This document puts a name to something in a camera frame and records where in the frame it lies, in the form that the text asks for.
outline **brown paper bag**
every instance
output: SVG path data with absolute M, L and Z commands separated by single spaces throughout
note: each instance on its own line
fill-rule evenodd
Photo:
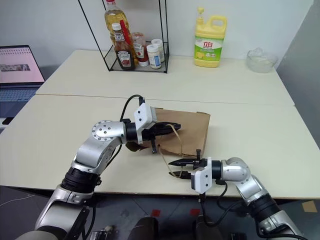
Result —
M 172 122 L 181 124 L 177 131 L 182 141 L 182 154 L 187 156 L 196 156 L 196 149 L 204 152 L 207 132 L 210 120 L 210 114 L 204 112 L 173 111 L 156 108 L 156 117 L 158 122 Z M 160 144 L 161 149 L 169 153 L 181 153 L 181 144 L 175 133 L 157 136 L 155 145 Z M 151 148 L 151 143 L 146 141 L 142 144 L 146 148 Z

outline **laptop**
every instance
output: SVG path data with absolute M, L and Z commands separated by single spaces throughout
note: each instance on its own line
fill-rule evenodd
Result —
M 0 46 L 0 118 L 13 118 L 45 82 L 28 45 Z

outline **clear glass bowl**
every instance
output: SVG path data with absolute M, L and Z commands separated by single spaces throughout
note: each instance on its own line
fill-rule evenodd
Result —
M 270 72 L 277 61 L 277 56 L 264 52 L 260 47 L 248 51 L 246 57 L 246 64 L 249 69 L 257 73 Z

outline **detergent bottle label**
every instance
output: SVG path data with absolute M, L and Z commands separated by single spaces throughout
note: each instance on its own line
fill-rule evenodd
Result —
M 219 61 L 223 38 L 195 37 L 194 58 L 205 61 Z

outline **laptop keyboard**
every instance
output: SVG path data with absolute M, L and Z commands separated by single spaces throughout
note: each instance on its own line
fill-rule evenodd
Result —
M 0 91 L 0 102 L 27 102 L 37 89 L 13 89 Z

